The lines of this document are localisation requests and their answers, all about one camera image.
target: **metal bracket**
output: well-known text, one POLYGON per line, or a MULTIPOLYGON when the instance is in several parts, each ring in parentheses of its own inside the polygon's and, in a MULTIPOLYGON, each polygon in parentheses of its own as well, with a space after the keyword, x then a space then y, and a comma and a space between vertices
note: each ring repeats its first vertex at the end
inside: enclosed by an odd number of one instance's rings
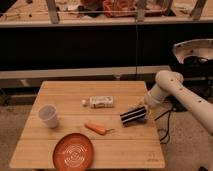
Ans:
POLYGON ((193 20, 200 19, 205 4, 206 4, 206 0, 197 0, 194 9, 190 13, 190 17, 192 17, 193 20))
POLYGON ((145 13, 146 13, 146 2, 147 0, 138 0, 138 13, 137 13, 137 20, 144 21, 145 13))
POLYGON ((58 13, 57 13, 55 0, 46 0, 46 3, 47 3, 51 23, 58 24, 59 17, 58 17, 58 13))

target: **wooden tabletop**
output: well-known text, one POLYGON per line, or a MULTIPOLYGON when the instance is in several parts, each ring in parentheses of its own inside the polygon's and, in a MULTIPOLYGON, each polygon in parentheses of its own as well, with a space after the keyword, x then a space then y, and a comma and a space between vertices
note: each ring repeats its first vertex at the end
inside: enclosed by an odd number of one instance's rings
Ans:
POLYGON ((163 168, 164 157, 152 115, 147 123, 124 127, 120 114, 143 102, 143 81, 59 81, 43 82, 17 144, 11 168, 54 168, 52 154, 56 143, 70 133, 86 135, 94 146, 90 168, 163 168), (113 108, 92 109, 81 101, 90 96, 113 96, 113 108), (37 117, 44 104, 56 106, 59 126, 47 128, 37 117), (99 135, 84 127, 96 122, 115 131, 99 135))

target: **clutter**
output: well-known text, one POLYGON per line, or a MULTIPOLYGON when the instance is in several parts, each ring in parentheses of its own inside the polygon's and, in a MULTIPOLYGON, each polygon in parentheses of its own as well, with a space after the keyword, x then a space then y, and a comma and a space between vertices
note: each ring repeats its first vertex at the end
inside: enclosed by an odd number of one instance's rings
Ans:
POLYGON ((107 17, 124 17, 136 14, 134 0, 104 0, 103 11, 107 17))

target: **floor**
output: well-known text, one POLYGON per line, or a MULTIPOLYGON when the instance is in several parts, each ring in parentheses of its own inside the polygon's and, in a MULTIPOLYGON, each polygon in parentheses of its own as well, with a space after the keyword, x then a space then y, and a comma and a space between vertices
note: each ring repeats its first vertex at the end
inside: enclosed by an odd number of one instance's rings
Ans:
MULTIPOLYGON (((18 171, 10 169, 9 162, 34 99, 35 96, 13 97, 8 105, 0 106, 0 171, 18 171)), ((154 117, 168 108, 170 104, 165 103, 154 117)), ((167 118, 165 115, 156 121, 159 129, 166 128, 167 118)), ((162 144, 162 150, 166 167, 156 171, 196 171, 200 166, 208 168, 212 162, 213 140, 190 113, 172 112, 170 141, 162 144)))

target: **white object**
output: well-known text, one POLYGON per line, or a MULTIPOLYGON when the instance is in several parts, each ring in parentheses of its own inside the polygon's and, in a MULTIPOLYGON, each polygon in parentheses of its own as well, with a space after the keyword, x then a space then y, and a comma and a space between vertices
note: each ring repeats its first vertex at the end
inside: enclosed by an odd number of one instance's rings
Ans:
POLYGON ((84 106, 84 107, 87 106, 87 100, 82 100, 81 103, 82 103, 82 106, 84 106))
POLYGON ((55 128, 58 125, 56 108, 51 104, 42 106, 38 111, 38 117, 49 128, 55 128))
POLYGON ((80 4, 67 5, 67 10, 68 10, 68 11, 77 11, 79 5, 80 5, 80 4))
POLYGON ((162 70, 156 74, 156 84, 144 97, 149 107, 157 107, 172 94, 213 136, 213 105, 182 85, 179 73, 162 70))
POLYGON ((108 108, 113 107, 112 96, 92 96, 89 99, 91 108, 108 108))

